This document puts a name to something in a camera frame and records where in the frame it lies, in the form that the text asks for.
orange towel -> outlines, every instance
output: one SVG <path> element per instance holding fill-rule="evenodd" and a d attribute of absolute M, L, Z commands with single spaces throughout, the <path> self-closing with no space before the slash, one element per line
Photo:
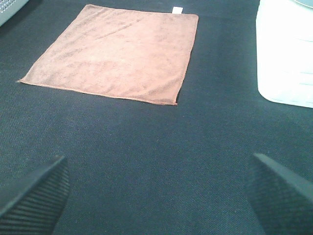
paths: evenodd
<path fill-rule="evenodd" d="M 177 105 L 197 24 L 197 15 L 89 4 L 19 82 Z"/>

white plastic bin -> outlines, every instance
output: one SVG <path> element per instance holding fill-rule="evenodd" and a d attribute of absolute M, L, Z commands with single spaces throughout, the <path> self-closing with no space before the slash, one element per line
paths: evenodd
<path fill-rule="evenodd" d="M 256 38 L 260 94 L 313 108 L 313 0 L 260 0 Z"/>

towel tag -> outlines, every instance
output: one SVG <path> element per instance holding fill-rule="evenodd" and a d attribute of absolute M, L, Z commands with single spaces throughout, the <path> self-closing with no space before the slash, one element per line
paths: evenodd
<path fill-rule="evenodd" d="M 174 6 L 173 7 L 173 14 L 181 14 L 182 13 L 182 7 L 177 7 L 177 6 Z"/>

dark gray carpet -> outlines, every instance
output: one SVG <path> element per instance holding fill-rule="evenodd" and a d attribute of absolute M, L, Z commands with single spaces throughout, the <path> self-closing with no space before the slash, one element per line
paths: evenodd
<path fill-rule="evenodd" d="M 86 3 L 198 14 L 179 105 L 15 83 Z M 0 185 L 54 155 L 72 193 L 55 235 L 263 235 L 246 168 L 262 152 L 313 181 L 313 109 L 257 91 L 258 0 L 30 0 L 0 27 Z"/>

microfiber cloth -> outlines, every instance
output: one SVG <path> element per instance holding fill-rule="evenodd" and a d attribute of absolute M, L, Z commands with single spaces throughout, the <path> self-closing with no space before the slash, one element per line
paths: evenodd
<path fill-rule="evenodd" d="M 177 105 L 198 19 L 88 4 L 19 82 Z"/>

